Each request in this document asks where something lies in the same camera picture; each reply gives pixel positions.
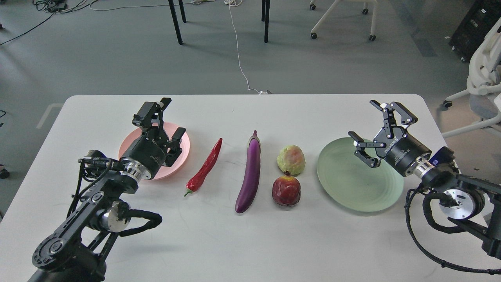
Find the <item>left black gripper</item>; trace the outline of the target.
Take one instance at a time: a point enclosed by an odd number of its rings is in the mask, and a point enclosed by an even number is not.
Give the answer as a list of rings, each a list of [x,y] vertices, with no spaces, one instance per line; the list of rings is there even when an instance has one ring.
[[[152,180],[165,177],[166,171],[177,168],[177,159],[182,153],[180,144],[186,133],[178,127],[172,137],[164,130],[163,111],[171,103],[171,98],[161,98],[159,102],[145,102],[134,114],[132,124],[139,127],[124,139],[120,147],[120,160],[125,161],[126,171],[139,171],[139,179]]]

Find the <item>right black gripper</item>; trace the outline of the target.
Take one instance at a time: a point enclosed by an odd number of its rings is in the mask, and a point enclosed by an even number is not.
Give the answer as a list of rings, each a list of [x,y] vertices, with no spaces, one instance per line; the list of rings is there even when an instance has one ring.
[[[348,135],[354,140],[356,147],[355,155],[371,168],[379,167],[380,158],[382,158],[400,175],[413,174],[416,166],[414,163],[417,159],[431,157],[431,150],[406,130],[410,125],[418,122],[417,116],[399,102],[387,104],[370,100],[370,104],[382,112],[384,126],[374,137],[375,142],[365,142],[356,132],[349,131]],[[401,117],[401,126],[397,125],[395,112]],[[375,148],[380,158],[371,157],[365,148]]]

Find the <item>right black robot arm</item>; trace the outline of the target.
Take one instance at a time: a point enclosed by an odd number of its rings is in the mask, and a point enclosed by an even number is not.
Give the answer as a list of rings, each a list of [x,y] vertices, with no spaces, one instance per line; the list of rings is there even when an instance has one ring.
[[[384,160],[399,175],[416,175],[421,183],[407,192],[405,219],[409,234],[419,250],[443,268],[469,273],[499,275],[499,269],[477,269],[452,264],[428,252],[417,240],[411,227],[410,207],[416,194],[424,196],[422,210],[430,227],[446,234],[467,232],[482,241],[482,250],[500,258],[500,186],[461,174],[453,151],[442,147],[435,155],[408,133],[407,127],[417,117],[399,102],[370,104],[381,111],[383,126],[374,139],[365,141],[349,131],[354,140],[354,154],[367,166],[376,168]]]

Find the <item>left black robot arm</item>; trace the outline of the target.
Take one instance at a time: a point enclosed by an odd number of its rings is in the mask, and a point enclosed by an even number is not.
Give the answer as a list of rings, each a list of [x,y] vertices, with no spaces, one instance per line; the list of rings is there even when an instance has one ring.
[[[157,227],[162,217],[132,209],[121,200],[134,194],[141,180],[154,178],[161,167],[171,167],[182,153],[186,132],[177,128],[173,136],[164,130],[163,113],[170,98],[145,102],[132,124],[141,134],[120,159],[98,150],[79,159],[79,181],[89,182],[73,196],[63,223],[35,249],[31,282],[102,282],[106,258],[118,237],[131,236]]]

